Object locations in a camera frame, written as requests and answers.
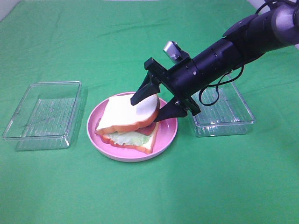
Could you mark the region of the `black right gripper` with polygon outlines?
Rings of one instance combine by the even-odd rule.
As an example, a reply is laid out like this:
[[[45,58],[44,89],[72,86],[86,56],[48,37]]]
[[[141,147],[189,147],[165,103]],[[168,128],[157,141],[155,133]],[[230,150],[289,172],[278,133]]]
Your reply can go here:
[[[154,58],[144,63],[147,75],[139,89],[131,97],[131,105],[137,105],[144,99],[160,92],[160,84],[173,94],[173,98],[161,109],[154,122],[171,118],[182,118],[190,111],[192,115],[200,113],[198,104],[191,95],[197,92],[196,75],[198,73],[194,63],[187,58],[170,69],[164,68]]]

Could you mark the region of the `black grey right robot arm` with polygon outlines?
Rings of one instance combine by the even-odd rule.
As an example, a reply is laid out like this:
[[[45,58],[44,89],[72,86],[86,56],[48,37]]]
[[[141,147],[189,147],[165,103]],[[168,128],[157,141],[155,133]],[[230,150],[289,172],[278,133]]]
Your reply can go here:
[[[240,69],[265,53],[296,45],[299,42],[299,4],[289,0],[268,0],[270,10],[243,18],[230,27],[220,40],[195,57],[183,51],[176,42],[169,41],[164,52],[174,62],[170,69],[155,59],[145,64],[147,76],[133,95],[132,105],[159,93],[164,85],[173,98],[159,110],[156,121],[185,117],[188,112],[200,112],[198,103],[192,99],[208,87],[218,88],[221,79]]]

